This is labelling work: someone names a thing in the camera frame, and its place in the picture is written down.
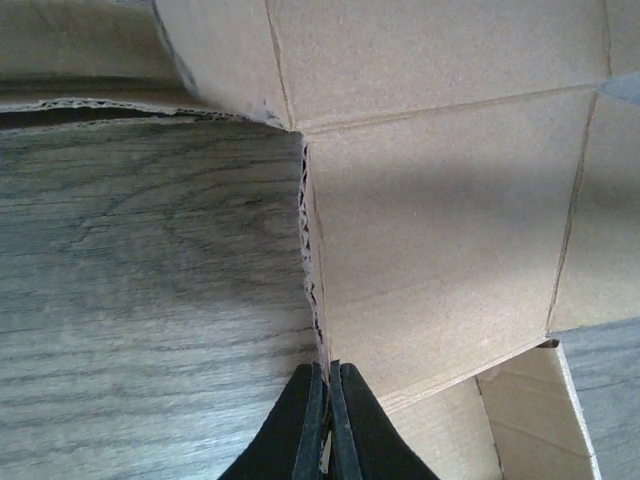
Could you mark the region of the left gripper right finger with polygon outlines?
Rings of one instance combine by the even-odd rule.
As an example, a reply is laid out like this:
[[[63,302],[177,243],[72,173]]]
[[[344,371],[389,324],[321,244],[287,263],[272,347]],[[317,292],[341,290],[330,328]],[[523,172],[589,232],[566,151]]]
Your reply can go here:
[[[435,479],[352,363],[330,366],[330,479]]]

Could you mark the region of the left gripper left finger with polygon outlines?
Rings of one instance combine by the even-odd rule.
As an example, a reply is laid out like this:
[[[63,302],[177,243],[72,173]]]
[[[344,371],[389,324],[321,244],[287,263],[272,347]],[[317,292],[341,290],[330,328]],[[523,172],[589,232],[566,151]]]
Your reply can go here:
[[[322,479],[327,410],[320,365],[297,366],[254,439],[221,477],[228,480]]]

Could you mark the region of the brown cardboard box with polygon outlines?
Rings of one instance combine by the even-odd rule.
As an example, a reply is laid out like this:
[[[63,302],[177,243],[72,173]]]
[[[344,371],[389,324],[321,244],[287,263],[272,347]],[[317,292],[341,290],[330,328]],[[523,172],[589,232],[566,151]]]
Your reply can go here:
[[[602,479],[635,1],[5,1],[1,475],[211,479],[353,364],[442,479]]]

